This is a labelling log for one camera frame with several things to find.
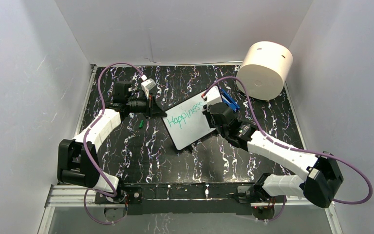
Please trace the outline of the green marker cap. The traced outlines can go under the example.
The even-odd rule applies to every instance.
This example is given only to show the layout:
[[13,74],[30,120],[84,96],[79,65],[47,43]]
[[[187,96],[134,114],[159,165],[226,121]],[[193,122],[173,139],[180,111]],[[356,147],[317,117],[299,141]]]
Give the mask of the green marker cap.
[[142,129],[144,127],[144,120],[141,120],[140,124],[139,124],[139,129]]

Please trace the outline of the white whiteboard black frame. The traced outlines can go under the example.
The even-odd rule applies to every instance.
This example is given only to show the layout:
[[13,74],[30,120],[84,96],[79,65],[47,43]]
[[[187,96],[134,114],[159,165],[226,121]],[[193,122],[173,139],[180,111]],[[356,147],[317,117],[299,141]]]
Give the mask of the white whiteboard black frame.
[[165,128],[177,150],[182,150],[215,131],[203,114],[207,102],[199,94],[181,102],[166,111],[162,118]]

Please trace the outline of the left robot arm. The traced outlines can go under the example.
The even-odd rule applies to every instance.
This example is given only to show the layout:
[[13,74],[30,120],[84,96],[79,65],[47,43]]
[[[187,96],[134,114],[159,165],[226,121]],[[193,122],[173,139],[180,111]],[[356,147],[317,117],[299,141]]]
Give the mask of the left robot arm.
[[129,81],[119,81],[114,86],[112,100],[106,104],[89,126],[73,139],[64,139],[58,147],[57,178],[60,182],[94,189],[107,195],[114,203],[126,197],[124,183],[99,166],[97,153],[106,138],[131,113],[145,118],[166,117],[158,106],[155,95],[157,84],[153,79],[134,89]]

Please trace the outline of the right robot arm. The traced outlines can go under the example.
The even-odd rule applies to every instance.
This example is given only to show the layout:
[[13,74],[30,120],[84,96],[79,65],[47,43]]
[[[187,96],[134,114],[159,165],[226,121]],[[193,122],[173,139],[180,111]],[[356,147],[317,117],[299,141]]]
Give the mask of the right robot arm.
[[254,124],[238,120],[225,103],[206,105],[208,123],[228,143],[247,152],[261,155],[293,172],[293,175],[264,173],[247,196],[261,202],[280,195],[306,198],[320,208],[328,208],[343,183],[339,165],[332,156],[301,152],[280,140],[269,141]]

